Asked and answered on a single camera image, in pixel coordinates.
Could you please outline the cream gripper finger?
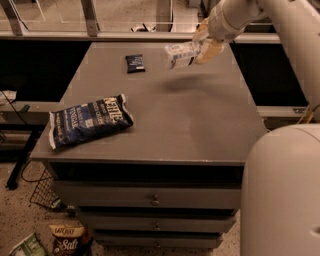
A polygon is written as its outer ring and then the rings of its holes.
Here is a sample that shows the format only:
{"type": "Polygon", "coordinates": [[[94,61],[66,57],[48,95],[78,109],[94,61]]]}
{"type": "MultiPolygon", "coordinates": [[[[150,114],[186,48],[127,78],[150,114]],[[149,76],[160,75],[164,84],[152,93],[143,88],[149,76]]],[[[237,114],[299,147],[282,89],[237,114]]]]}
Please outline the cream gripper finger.
{"type": "Polygon", "coordinates": [[[197,27],[192,40],[195,42],[202,41],[208,37],[208,19],[205,18],[197,27]]]}
{"type": "Polygon", "coordinates": [[[200,65],[205,64],[222,53],[223,50],[224,45],[222,43],[216,42],[213,39],[205,39],[201,43],[200,54],[196,58],[196,63],[200,65]]]}

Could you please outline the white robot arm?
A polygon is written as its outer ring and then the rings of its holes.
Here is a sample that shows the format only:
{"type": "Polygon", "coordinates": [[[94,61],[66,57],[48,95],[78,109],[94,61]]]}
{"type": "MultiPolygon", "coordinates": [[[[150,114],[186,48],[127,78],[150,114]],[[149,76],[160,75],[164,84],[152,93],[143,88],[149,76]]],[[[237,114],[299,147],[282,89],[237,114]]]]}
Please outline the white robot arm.
{"type": "MultiPolygon", "coordinates": [[[[310,107],[320,101],[320,18],[307,0],[220,0],[194,35],[229,42],[269,17],[310,107]]],[[[241,256],[320,256],[320,124],[296,124],[261,137],[241,189],[241,256]]]]}

